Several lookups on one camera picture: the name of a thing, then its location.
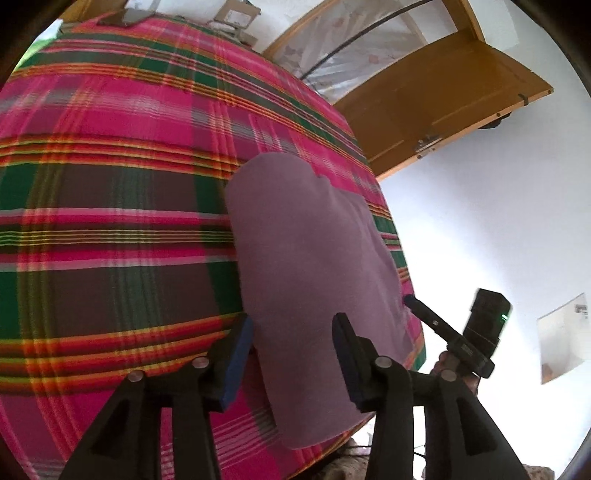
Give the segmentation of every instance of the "purple cloth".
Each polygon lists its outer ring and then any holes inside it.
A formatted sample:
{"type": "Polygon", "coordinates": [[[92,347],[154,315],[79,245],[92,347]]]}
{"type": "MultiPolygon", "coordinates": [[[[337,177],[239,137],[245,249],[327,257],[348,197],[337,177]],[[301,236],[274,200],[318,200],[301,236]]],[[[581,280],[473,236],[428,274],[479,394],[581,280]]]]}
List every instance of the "purple cloth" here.
{"type": "Polygon", "coordinates": [[[397,269],[363,197],[335,189],[302,159],[262,154],[226,188],[245,311],[283,443],[304,448],[362,422],[349,400],[331,322],[349,316],[381,355],[402,363],[397,269]]]}

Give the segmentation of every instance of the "white wall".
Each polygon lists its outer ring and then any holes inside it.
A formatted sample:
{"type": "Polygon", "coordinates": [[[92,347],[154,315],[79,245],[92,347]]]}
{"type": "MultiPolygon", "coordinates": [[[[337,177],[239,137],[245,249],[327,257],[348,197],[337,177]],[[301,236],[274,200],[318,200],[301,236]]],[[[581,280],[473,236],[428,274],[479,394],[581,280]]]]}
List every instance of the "white wall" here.
{"type": "MultiPolygon", "coordinates": [[[[519,44],[506,53],[554,94],[382,188],[420,299],[458,330],[478,287],[514,305],[480,399],[524,463],[560,474],[591,426],[591,362],[540,385],[536,321],[591,294],[591,98],[551,38],[508,8],[519,44]]],[[[445,348],[430,334],[426,368],[445,348]]]]}

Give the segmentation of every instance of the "screw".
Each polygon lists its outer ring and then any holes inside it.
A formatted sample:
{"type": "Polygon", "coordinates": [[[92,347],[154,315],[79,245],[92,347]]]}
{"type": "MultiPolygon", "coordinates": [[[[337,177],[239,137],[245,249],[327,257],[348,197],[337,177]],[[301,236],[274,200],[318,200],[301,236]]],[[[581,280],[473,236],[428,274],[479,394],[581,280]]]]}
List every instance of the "screw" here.
{"type": "Polygon", "coordinates": [[[144,377],[144,372],[141,370],[133,370],[127,374],[127,380],[130,382],[139,382],[144,377]]]}
{"type": "Polygon", "coordinates": [[[198,356],[191,362],[191,364],[194,368],[207,368],[209,365],[209,358],[206,356],[198,356]]]}
{"type": "Polygon", "coordinates": [[[380,368],[390,368],[392,366],[392,359],[387,356],[379,356],[375,359],[375,364],[380,368]]]}

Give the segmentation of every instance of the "paper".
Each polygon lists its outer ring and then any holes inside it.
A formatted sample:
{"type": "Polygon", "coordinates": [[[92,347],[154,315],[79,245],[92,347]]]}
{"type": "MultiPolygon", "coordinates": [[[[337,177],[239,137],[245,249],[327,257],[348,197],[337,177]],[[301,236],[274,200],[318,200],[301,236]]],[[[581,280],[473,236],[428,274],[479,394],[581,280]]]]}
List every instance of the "paper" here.
{"type": "Polygon", "coordinates": [[[224,22],[236,25],[237,27],[246,28],[251,22],[251,16],[237,12],[236,10],[230,10],[224,17],[224,22]]]}
{"type": "Polygon", "coordinates": [[[542,383],[591,358],[591,325],[585,294],[538,319],[542,383]]]}

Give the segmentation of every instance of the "wooden door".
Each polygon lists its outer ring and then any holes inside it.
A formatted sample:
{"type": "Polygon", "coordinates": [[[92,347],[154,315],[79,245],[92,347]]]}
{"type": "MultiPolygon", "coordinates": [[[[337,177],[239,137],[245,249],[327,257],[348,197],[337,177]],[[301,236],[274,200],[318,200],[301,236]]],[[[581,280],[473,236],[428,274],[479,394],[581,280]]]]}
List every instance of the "wooden door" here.
{"type": "Polygon", "coordinates": [[[335,107],[383,179],[552,91],[521,63],[462,30],[390,65],[335,107]]]}

